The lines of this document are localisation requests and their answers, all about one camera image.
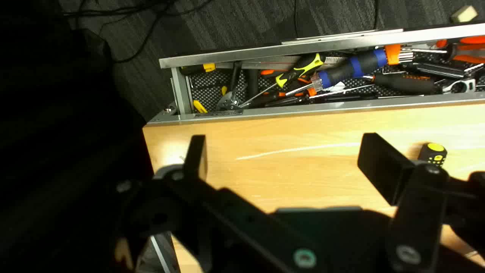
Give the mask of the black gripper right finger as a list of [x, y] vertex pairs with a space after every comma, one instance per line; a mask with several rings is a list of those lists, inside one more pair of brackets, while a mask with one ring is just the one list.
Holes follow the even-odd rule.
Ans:
[[364, 134], [358, 169], [391, 205], [397, 205], [415, 164], [379, 134]]

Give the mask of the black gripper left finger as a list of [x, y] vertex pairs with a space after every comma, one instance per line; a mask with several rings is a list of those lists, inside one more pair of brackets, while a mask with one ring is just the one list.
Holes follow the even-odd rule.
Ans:
[[206, 137], [193, 135], [183, 163], [183, 178], [188, 181], [208, 176]]

